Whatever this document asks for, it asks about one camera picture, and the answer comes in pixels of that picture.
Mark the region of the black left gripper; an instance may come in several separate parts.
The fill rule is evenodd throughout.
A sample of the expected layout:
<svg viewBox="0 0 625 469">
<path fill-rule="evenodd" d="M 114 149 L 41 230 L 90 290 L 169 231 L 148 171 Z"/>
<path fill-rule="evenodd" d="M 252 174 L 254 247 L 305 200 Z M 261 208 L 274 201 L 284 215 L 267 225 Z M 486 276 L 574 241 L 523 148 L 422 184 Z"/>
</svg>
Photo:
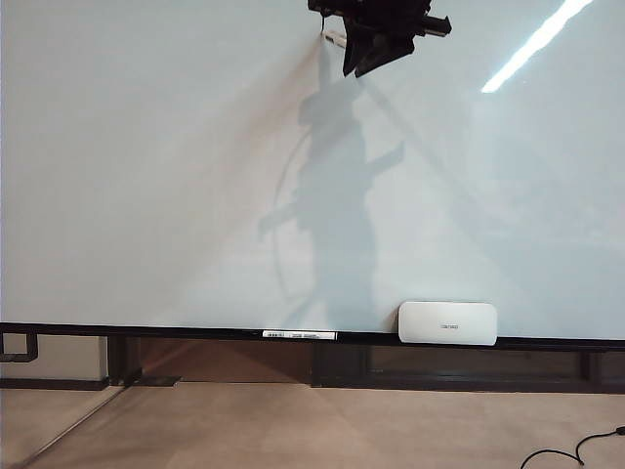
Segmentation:
<svg viewBox="0 0 625 469">
<path fill-rule="evenodd" d="M 449 17 L 430 16 L 431 5 L 428 0 L 308 2 L 308 8 L 324 18 L 343 19 L 346 30 L 343 74 L 348 76 L 354 72 L 356 78 L 411 55 L 415 50 L 412 38 L 415 35 L 444 37 L 449 34 L 452 30 Z M 374 36 L 374 30 L 401 36 Z"/>
</svg>

